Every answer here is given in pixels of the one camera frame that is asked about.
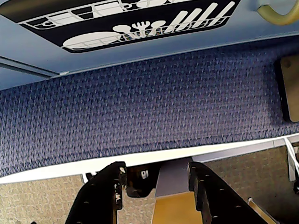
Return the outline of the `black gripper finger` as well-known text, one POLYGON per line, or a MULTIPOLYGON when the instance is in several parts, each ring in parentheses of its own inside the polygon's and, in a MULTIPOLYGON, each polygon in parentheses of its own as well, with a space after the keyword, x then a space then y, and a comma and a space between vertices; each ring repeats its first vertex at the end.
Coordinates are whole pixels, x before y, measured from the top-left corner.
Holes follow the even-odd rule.
POLYGON ((204 224, 264 224, 260 217, 222 178, 200 162, 189 162, 189 190, 204 224))
POLYGON ((116 224, 122 209, 122 191, 127 185, 123 161, 106 166, 79 190, 66 219, 67 224, 116 224))

